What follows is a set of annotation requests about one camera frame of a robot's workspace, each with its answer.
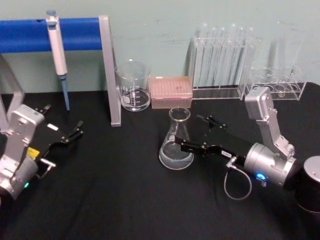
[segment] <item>pink tip box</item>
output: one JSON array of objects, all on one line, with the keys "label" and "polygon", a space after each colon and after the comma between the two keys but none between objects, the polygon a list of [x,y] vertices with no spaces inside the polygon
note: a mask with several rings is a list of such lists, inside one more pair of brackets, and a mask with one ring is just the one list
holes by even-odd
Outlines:
[{"label": "pink tip box", "polygon": [[148,81],[153,109],[190,108],[192,81],[188,76],[150,77]]}]

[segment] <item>black tablecloth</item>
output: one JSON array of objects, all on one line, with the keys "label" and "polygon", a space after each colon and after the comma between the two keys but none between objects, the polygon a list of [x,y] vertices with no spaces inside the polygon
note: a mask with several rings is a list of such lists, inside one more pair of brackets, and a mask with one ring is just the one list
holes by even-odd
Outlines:
[{"label": "black tablecloth", "polygon": [[[71,92],[69,98],[67,114],[62,93],[26,95],[30,107],[51,104],[46,118],[62,130],[83,120],[84,135],[68,150],[52,152],[47,158],[57,167],[0,210],[0,239],[320,239],[320,217],[300,209],[293,192],[253,181],[248,199],[229,199],[225,160],[196,158],[181,171],[163,167],[158,152],[170,125],[167,109],[123,109],[122,126],[112,128],[105,92]],[[300,101],[274,105],[298,160],[320,155],[320,86],[308,83]],[[194,101],[188,122],[193,139],[201,135],[198,114],[213,114],[231,134],[262,142],[244,101]],[[245,194],[248,183],[233,172],[227,187]]]}]

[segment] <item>test tube rack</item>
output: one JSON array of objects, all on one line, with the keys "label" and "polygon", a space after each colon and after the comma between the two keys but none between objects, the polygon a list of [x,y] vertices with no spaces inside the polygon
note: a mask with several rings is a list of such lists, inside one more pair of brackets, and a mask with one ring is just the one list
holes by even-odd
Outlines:
[{"label": "test tube rack", "polygon": [[259,40],[253,28],[208,28],[204,23],[191,40],[188,76],[192,99],[242,99]]},{"label": "test tube rack", "polygon": [[273,100],[300,100],[306,78],[299,66],[252,68],[248,89],[268,87]]}]

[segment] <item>beaker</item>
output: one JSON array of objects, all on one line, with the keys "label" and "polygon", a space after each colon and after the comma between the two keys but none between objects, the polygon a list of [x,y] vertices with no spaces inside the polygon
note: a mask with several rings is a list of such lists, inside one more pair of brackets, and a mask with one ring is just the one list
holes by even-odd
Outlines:
[{"label": "beaker", "polygon": [[151,69],[143,62],[129,60],[115,68],[121,92],[121,105],[129,111],[138,112],[150,105],[147,82]]},{"label": "beaker", "polygon": [[175,142],[176,136],[184,140],[190,139],[187,131],[190,115],[190,111],[182,107],[175,107],[169,111],[171,125],[159,151],[159,160],[168,169],[185,169],[194,160],[193,153],[181,151],[181,145]]}]

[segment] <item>pipette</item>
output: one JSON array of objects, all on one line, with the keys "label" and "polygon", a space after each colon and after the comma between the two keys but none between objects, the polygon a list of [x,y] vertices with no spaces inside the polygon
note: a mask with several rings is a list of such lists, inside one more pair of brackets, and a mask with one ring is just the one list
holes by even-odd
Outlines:
[{"label": "pipette", "polygon": [[51,51],[53,55],[55,71],[58,77],[61,79],[66,110],[70,111],[68,88],[67,88],[67,72],[68,71],[67,71],[67,65],[66,65],[64,45],[62,42],[59,17],[56,16],[55,10],[48,10],[46,14],[48,15],[48,17],[46,18],[46,27],[49,34],[49,40],[50,40]]}]

